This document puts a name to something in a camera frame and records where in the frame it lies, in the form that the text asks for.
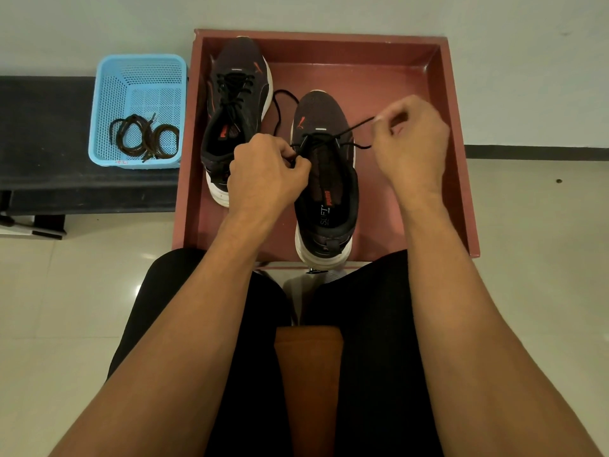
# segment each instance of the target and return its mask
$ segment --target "person's right hand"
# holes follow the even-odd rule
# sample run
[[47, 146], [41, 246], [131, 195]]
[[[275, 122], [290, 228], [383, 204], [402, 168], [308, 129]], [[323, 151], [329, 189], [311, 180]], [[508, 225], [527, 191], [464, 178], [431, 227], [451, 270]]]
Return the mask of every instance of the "person's right hand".
[[[393, 122], [407, 120], [392, 132]], [[442, 175], [450, 128], [427, 101], [412, 95], [378, 114], [372, 148], [378, 166], [406, 211], [442, 201]]]

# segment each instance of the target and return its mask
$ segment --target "white wall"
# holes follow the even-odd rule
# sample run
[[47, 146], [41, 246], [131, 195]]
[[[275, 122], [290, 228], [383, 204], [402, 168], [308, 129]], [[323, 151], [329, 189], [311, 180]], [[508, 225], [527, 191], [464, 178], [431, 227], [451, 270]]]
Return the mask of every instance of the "white wall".
[[197, 27], [446, 35], [467, 144], [609, 147], [609, 0], [0, 0], [0, 74], [188, 60]]

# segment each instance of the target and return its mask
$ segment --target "red wooden tray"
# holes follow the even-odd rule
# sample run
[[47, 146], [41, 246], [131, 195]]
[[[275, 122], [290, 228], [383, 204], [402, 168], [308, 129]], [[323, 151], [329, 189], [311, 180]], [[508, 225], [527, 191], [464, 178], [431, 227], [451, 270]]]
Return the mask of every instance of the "red wooden tray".
[[[391, 102], [418, 94], [428, 99], [451, 126], [443, 198], [451, 220], [471, 256], [479, 256], [474, 209], [469, 190], [465, 148], [457, 108], [448, 41], [444, 37], [331, 35], [234, 30], [195, 30], [187, 93], [173, 248], [208, 249], [228, 210], [211, 198], [200, 161], [207, 112], [206, 81], [211, 60], [227, 39], [247, 35], [260, 45], [269, 62], [275, 89], [298, 98], [312, 89], [329, 92], [350, 125], [374, 116]], [[295, 104], [277, 100], [283, 116], [279, 136], [289, 141]], [[271, 106], [263, 131], [271, 133], [277, 112]], [[371, 140], [369, 125], [354, 132], [358, 144]], [[380, 173], [371, 150], [357, 150], [359, 215], [351, 261], [373, 261], [406, 248], [400, 209]], [[300, 261], [294, 247], [296, 217], [288, 207], [258, 256], [259, 261]]]

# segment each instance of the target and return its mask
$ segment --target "plastic basket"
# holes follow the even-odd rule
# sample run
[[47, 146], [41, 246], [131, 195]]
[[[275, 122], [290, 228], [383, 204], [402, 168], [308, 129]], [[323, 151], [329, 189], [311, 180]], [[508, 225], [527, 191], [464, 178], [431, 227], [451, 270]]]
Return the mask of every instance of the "plastic basket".
[[[173, 54], [112, 55], [97, 66], [91, 128], [89, 131], [89, 158], [101, 166], [129, 169], [178, 168], [182, 155], [184, 118], [186, 114], [187, 64]], [[110, 141], [108, 130], [112, 121], [138, 114], [155, 119], [152, 129], [163, 123], [174, 125], [180, 131], [178, 151], [172, 158], [151, 158], [122, 153]], [[118, 131], [119, 123], [113, 134]], [[141, 132], [131, 125], [124, 144], [133, 147], [141, 142]], [[175, 135], [164, 131], [160, 138], [166, 153], [175, 152]]]

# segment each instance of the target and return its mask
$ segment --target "shoe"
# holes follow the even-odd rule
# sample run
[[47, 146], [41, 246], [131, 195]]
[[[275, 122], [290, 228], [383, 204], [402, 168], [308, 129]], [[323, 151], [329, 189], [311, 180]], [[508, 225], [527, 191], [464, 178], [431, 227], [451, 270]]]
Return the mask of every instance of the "shoe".
[[226, 43], [213, 62], [207, 86], [209, 120], [201, 161], [211, 196], [228, 207], [226, 182], [234, 148], [260, 132], [273, 99], [273, 78], [256, 42], [242, 36]]
[[295, 244], [313, 270], [338, 268], [351, 253], [359, 191], [348, 126], [339, 104], [324, 91], [307, 93], [294, 115], [292, 146], [311, 161], [309, 184], [294, 204]]

